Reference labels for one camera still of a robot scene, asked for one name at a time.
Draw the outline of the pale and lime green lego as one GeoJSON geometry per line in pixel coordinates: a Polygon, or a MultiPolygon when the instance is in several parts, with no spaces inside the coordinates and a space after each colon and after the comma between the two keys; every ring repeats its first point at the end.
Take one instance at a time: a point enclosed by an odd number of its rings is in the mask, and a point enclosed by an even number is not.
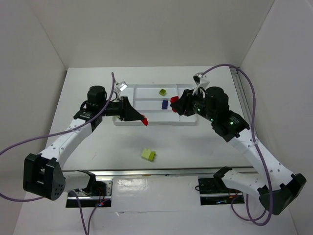
{"type": "Polygon", "coordinates": [[[150,149],[143,149],[141,152],[141,158],[147,161],[153,162],[156,157],[156,152],[150,149]]]}

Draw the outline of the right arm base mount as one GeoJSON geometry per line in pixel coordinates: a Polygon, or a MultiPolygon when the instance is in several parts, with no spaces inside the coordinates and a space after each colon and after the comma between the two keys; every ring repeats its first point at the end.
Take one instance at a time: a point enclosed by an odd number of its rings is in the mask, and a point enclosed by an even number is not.
{"type": "Polygon", "coordinates": [[[202,206],[206,205],[227,205],[243,204],[244,197],[242,192],[236,189],[227,188],[222,182],[222,177],[232,170],[230,167],[223,167],[218,170],[212,178],[199,178],[195,190],[200,193],[202,206]]]}

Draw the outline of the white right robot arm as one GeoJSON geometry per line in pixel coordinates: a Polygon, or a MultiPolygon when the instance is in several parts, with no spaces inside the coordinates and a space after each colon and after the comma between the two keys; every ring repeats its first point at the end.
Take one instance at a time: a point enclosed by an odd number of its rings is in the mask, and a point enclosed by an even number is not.
{"type": "Polygon", "coordinates": [[[217,187],[254,196],[274,215],[279,215],[303,189],[306,178],[292,173],[264,147],[249,124],[230,110],[222,88],[209,87],[204,93],[186,89],[181,96],[170,99],[170,106],[180,116],[197,114],[210,121],[215,133],[236,148],[260,175],[249,177],[225,166],[214,174],[217,187]]]}

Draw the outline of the red lego brick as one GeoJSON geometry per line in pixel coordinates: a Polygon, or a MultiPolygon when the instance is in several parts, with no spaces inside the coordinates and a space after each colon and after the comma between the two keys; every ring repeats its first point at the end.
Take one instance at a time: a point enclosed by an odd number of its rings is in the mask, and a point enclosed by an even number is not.
{"type": "Polygon", "coordinates": [[[174,103],[174,102],[176,102],[176,101],[178,101],[179,100],[179,97],[178,96],[174,96],[174,97],[172,97],[171,99],[170,99],[170,102],[171,103],[174,103]]]}

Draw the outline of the red curved lego piece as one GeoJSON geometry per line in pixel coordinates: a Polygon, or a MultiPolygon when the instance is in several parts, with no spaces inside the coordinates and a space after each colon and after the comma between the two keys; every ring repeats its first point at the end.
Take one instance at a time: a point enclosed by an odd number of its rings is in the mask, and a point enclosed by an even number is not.
{"type": "Polygon", "coordinates": [[[147,120],[147,118],[145,117],[142,121],[141,121],[145,126],[147,126],[148,125],[148,120],[147,120]]]}

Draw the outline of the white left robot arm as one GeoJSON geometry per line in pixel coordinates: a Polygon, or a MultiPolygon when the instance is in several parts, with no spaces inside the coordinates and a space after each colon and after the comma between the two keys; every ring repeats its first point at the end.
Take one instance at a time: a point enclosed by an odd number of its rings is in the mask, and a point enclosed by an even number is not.
{"type": "Polygon", "coordinates": [[[103,117],[111,116],[125,122],[141,121],[148,125],[147,118],[130,104],[126,96],[112,101],[104,87],[90,87],[87,100],[82,103],[64,134],[39,154],[29,154],[25,158],[23,189],[55,201],[63,192],[80,190],[90,195],[102,186],[95,174],[86,170],[65,173],[63,166],[81,142],[102,122],[103,117]]]}

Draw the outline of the purple lego plate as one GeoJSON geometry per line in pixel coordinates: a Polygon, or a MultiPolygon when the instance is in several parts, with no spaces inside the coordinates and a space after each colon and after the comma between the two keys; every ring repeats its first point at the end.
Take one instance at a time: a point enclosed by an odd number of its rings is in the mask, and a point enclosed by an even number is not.
{"type": "Polygon", "coordinates": [[[168,100],[163,100],[162,101],[161,109],[162,110],[167,110],[168,109],[168,100]]]}

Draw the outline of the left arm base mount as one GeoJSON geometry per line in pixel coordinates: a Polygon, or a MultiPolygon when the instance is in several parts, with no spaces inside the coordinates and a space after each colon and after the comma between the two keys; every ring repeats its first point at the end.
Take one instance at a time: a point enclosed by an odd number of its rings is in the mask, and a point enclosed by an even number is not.
{"type": "Polygon", "coordinates": [[[66,208],[92,208],[99,204],[101,208],[112,205],[111,179],[101,178],[89,171],[65,172],[67,193],[66,208]]]}

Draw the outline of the dark green square lego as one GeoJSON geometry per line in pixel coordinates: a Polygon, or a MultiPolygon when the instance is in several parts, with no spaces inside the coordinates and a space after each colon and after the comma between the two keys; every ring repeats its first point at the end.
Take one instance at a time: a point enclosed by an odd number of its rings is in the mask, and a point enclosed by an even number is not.
{"type": "Polygon", "coordinates": [[[165,89],[161,89],[161,90],[159,91],[159,94],[160,94],[161,96],[166,96],[166,95],[167,95],[167,91],[166,91],[165,89]]]}

